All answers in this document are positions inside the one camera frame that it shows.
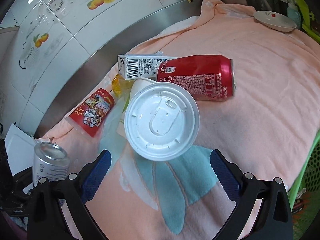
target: pink towel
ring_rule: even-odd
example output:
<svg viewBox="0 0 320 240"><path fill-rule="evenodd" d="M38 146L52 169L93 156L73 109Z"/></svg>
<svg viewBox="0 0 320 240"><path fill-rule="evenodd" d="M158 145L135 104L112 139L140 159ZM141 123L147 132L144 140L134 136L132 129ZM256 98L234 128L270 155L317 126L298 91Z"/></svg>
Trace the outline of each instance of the pink towel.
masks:
<svg viewBox="0 0 320 240"><path fill-rule="evenodd" d="M176 57L222 54L232 58L236 95L223 103L197 102L201 126L195 144L218 148L228 161L258 179L281 177L289 189L320 127L320 46L299 30L281 33L257 23L254 12L252 7L204 0L201 16L191 27L156 36L130 53L161 50ZM92 92L98 88L110 91L115 75L116 66ZM72 172L97 156L99 137L84 139L65 119L44 137L68 152ZM152 203L147 205L130 185L128 190L121 185L121 161L132 154L126 145L120 161L94 199L87 202L106 236L111 240L212 239L235 206L221 185L217 183L202 199L186 207L183 229L174 234L161 210L152 208ZM250 231L258 210L257 203L242 237Z"/></svg>

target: red soda can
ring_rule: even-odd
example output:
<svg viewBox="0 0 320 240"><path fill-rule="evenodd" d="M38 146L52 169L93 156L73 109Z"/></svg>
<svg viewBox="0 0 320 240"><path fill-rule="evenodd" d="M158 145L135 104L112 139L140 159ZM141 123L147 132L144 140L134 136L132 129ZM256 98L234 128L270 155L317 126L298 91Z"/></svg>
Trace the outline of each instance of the red soda can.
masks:
<svg viewBox="0 0 320 240"><path fill-rule="evenodd" d="M157 82L175 83L195 100L225 101L235 95L233 60L222 55L194 55L164 61Z"/></svg>

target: screw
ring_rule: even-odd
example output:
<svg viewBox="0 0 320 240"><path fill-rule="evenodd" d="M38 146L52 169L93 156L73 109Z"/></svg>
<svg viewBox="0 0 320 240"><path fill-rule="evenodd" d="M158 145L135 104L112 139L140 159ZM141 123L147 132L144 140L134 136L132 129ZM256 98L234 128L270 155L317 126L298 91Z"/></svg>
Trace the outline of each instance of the screw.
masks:
<svg viewBox="0 0 320 240"><path fill-rule="evenodd" d="M46 182L46 178L45 177L42 177L41 179L39 179L39 182L41 183L41 184L43 184L43 183L45 183Z"/></svg>
<svg viewBox="0 0 320 240"><path fill-rule="evenodd" d="M68 178L69 178L70 180L73 180L73 179L75 179L76 177L77 177L77 174L76 174L76 173L71 173Z"/></svg>
<svg viewBox="0 0 320 240"><path fill-rule="evenodd" d="M278 184L281 184L282 183L282 179L280 179L280 178L276 178L276 183L278 183Z"/></svg>
<svg viewBox="0 0 320 240"><path fill-rule="evenodd" d="M245 177L247 178L247 179L253 179L253 174L252 173L250 173L250 172L247 172L246 174L245 174Z"/></svg>

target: green container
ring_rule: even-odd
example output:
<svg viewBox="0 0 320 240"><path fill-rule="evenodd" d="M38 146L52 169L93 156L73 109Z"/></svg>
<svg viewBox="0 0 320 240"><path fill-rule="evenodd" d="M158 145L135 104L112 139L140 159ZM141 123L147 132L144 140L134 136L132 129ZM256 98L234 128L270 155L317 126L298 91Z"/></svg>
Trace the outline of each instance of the green container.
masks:
<svg viewBox="0 0 320 240"><path fill-rule="evenodd" d="M301 197L304 208L292 216L294 240L302 237L320 210L320 131L316 135L309 157L300 175L290 189L291 208L297 192L302 188L307 190Z"/></svg>

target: red snack bag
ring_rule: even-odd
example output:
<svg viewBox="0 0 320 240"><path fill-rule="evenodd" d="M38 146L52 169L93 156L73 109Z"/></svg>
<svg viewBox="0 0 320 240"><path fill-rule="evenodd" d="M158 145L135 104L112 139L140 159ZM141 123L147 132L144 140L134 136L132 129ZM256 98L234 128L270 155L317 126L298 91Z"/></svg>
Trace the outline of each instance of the red snack bag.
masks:
<svg viewBox="0 0 320 240"><path fill-rule="evenodd" d="M68 121L71 121L72 124L76 123L91 137L94 137L114 104L113 97L100 88L68 116Z"/></svg>
<svg viewBox="0 0 320 240"><path fill-rule="evenodd" d="M235 94L233 61L222 55L194 55L164 61L157 82L175 83L195 100L224 101Z"/></svg>

